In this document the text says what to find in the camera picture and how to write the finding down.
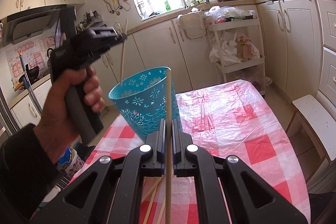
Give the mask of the person's left forearm dark sleeve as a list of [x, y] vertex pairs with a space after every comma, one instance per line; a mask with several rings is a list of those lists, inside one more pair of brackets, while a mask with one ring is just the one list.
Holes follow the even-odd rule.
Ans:
[[28, 223], [63, 177], [28, 124], [1, 145], [1, 223]]

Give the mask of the person's left hand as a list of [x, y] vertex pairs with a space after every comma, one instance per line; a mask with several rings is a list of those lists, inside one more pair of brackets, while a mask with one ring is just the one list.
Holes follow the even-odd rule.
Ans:
[[100, 112], [105, 104], [96, 70], [89, 66], [79, 71], [66, 70], [53, 84], [42, 111], [42, 117], [34, 133], [43, 150], [53, 164], [56, 164], [66, 148], [73, 143], [79, 133], [68, 114], [64, 97], [72, 86], [84, 84], [84, 102], [95, 112]]

